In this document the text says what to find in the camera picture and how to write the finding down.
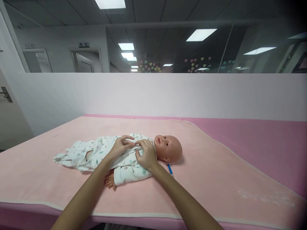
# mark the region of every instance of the doll arm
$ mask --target doll arm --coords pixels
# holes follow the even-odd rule
[[[130,181],[143,180],[152,174],[145,168],[139,166],[123,166],[114,169],[115,185],[120,185]]]

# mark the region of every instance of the pink blanket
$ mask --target pink blanket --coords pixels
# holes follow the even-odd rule
[[[62,210],[88,175],[53,163],[53,156],[76,140],[133,132],[149,137],[171,134],[180,140],[184,157],[172,165],[174,177],[218,221],[294,228],[305,200],[186,121],[77,118],[0,154],[0,201]],[[115,193],[104,190],[94,212],[97,216],[180,219],[154,178],[127,183]]]

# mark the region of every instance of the white baby onesie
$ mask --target white baby onesie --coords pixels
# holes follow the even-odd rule
[[[153,142],[153,140],[142,134],[134,133],[130,134],[130,136],[134,137],[134,140],[129,139],[131,142],[142,139]],[[92,172],[110,152],[118,137],[121,136],[101,136],[96,138],[96,140],[88,142],[77,141],[71,148],[65,149],[67,153],[57,154],[53,158],[53,161],[66,167],[74,167],[81,172]],[[143,155],[143,148],[141,146],[136,146],[125,151],[113,165],[111,165],[110,169],[114,169],[114,181],[116,185],[129,181],[142,180],[151,176],[151,173],[147,169],[142,168],[137,162],[135,157],[136,149],[139,150],[140,155]],[[86,160],[86,153],[91,150],[93,150],[93,152],[87,155],[88,160]]]

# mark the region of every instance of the door handle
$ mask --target door handle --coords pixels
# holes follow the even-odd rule
[[[0,94],[4,94],[4,97],[7,99],[8,102],[13,102],[10,95],[9,95],[9,92],[6,90],[6,87],[1,87],[2,91],[3,92],[0,92]]]

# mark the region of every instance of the doll ear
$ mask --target doll ear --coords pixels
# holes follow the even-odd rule
[[[163,158],[163,160],[166,161],[166,162],[170,162],[170,158],[169,157]]]

